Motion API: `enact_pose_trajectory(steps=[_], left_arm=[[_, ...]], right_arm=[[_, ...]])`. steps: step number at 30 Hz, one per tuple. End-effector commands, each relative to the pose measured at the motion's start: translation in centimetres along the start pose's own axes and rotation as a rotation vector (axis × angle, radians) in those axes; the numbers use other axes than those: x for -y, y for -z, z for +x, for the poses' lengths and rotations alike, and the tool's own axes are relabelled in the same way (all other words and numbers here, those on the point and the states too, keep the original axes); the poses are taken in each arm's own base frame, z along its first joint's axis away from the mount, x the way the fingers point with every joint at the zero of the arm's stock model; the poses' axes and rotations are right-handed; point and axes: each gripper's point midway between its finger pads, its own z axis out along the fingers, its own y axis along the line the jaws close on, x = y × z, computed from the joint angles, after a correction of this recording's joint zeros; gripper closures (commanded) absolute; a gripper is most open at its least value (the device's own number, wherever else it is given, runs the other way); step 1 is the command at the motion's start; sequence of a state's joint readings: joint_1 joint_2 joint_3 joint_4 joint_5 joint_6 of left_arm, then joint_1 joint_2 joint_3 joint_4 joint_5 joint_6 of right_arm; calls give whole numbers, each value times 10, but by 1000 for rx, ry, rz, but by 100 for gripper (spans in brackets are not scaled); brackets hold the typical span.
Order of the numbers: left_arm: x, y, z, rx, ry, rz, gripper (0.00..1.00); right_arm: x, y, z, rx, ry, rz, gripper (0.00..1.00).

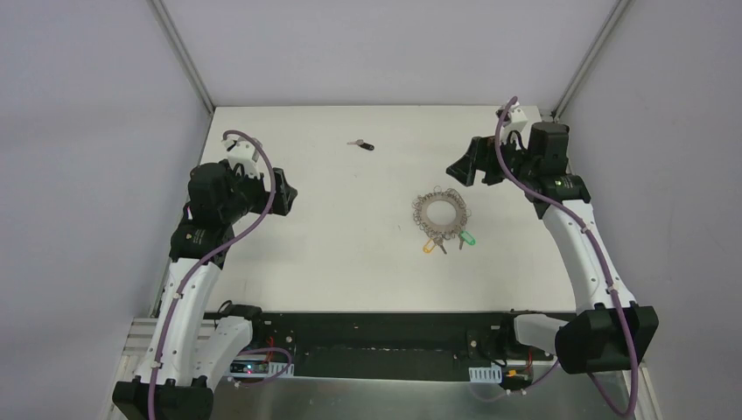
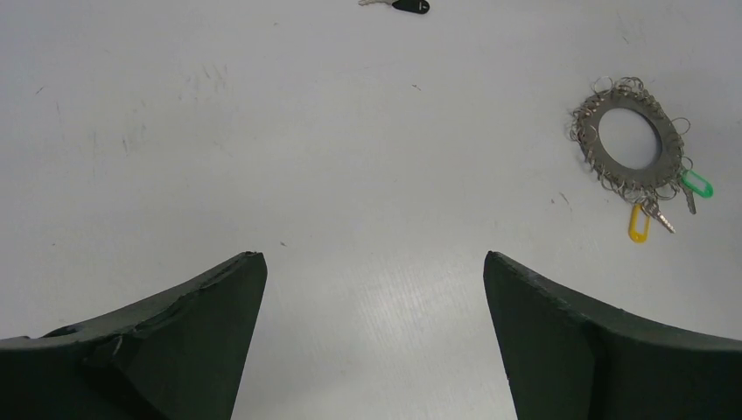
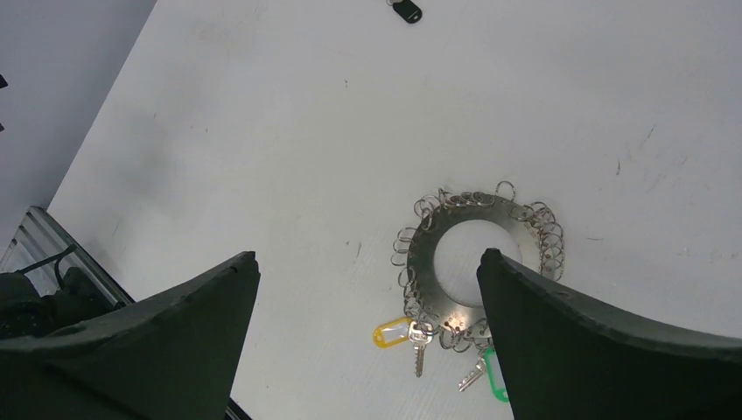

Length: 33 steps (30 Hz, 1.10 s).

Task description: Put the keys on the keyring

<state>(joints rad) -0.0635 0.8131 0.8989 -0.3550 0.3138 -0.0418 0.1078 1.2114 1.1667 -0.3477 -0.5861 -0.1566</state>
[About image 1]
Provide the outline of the metal disc with keyrings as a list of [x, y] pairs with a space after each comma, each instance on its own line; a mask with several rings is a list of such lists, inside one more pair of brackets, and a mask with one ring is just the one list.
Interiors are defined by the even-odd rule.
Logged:
[[436, 186], [432, 192], [417, 195], [412, 203], [412, 219], [431, 239], [450, 240], [466, 231], [471, 211], [454, 188]]

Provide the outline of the black-headed key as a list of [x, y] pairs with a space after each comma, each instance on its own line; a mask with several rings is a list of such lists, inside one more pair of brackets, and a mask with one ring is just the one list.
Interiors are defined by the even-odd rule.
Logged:
[[371, 143], [367, 143], [362, 139], [358, 139], [352, 142], [348, 142], [348, 145], [355, 145], [367, 151], [373, 151], [375, 147]]

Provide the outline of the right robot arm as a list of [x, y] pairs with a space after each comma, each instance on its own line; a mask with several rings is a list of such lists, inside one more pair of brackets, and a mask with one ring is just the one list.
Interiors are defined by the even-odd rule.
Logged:
[[572, 287], [576, 315], [564, 321], [533, 311], [516, 313], [498, 332], [498, 350], [516, 359], [531, 347], [554, 354], [571, 375], [630, 371], [642, 362], [659, 319], [624, 285], [605, 251], [585, 182], [567, 171], [570, 129], [555, 122], [532, 125], [528, 145], [520, 133], [475, 136], [445, 172], [472, 186], [477, 172], [491, 186], [510, 179], [533, 204], [551, 234]]

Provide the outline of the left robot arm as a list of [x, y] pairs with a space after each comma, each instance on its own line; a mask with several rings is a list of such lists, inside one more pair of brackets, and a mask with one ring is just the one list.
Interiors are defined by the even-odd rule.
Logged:
[[265, 347], [267, 331], [254, 322], [262, 313], [256, 306], [228, 310], [204, 344], [200, 329], [228, 250], [239, 237], [235, 223], [249, 213], [259, 221], [268, 214], [285, 216], [297, 195], [280, 168], [252, 177], [245, 164], [221, 160], [191, 170], [188, 200], [171, 236], [154, 333], [132, 379], [118, 381], [113, 391], [112, 402], [125, 418], [208, 419], [234, 357]]

